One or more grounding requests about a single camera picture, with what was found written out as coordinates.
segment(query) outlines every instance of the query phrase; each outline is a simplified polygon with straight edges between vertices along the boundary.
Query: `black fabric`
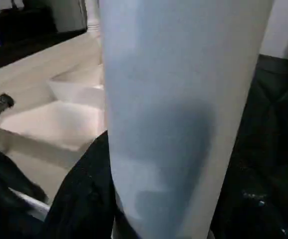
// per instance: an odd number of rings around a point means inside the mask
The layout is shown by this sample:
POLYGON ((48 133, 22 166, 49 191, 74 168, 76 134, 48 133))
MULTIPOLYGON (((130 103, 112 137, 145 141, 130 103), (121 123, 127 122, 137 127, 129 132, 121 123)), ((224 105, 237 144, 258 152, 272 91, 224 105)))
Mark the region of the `black fabric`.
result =
POLYGON ((42 222, 27 214, 31 206, 9 188, 39 200, 46 198, 43 190, 0 152, 0 239, 32 239, 40 231, 42 222))
POLYGON ((98 137, 65 177, 41 239, 110 239, 116 211, 107 133, 98 137))
POLYGON ((288 239, 288 60, 259 57, 211 228, 288 239))
POLYGON ((46 194, 36 184, 32 183, 6 155, 0 152, 0 185, 15 189, 30 197, 44 202, 46 194))

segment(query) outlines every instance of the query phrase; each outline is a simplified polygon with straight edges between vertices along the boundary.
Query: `white wall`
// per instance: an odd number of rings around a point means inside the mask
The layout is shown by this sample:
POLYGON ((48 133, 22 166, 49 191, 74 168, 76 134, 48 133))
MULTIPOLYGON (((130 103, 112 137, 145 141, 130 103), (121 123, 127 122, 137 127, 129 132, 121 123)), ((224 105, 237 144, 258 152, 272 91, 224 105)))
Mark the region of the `white wall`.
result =
POLYGON ((288 59, 288 0, 275 0, 260 53, 288 59))

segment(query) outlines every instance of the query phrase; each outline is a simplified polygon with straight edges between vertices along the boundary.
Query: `black leather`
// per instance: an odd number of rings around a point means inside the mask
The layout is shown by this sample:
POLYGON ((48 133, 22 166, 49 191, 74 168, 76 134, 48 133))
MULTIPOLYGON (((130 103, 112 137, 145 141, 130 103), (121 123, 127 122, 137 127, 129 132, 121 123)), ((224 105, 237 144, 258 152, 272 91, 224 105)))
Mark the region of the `black leather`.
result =
POLYGON ((259 57, 211 228, 288 238, 288 60, 259 57))

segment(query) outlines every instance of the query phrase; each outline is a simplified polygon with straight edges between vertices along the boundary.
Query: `white cylinder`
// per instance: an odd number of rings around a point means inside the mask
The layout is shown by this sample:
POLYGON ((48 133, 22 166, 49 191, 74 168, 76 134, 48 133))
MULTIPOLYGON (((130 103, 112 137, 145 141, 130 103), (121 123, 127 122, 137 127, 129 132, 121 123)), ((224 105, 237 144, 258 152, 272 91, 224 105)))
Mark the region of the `white cylinder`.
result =
POLYGON ((137 237, 206 238, 271 7, 101 0, 112 174, 137 237))

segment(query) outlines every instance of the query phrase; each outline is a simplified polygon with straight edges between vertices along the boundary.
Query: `black cloth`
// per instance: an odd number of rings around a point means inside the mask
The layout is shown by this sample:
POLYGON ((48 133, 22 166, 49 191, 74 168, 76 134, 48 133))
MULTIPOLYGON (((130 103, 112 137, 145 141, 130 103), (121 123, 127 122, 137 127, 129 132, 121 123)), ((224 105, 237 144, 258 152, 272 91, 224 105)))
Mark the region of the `black cloth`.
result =
POLYGON ((46 199, 44 191, 0 152, 0 239, 32 239, 39 233, 42 222, 28 215, 31 206, 9 188, 41 201, 46 199))
POLYGON ((288 239, 288 60, 259 57, 211 229, 288 239))
POLYGON ((105 132, 65 177, 39 238, 110 239, 115 211, 115 190, 105 132))

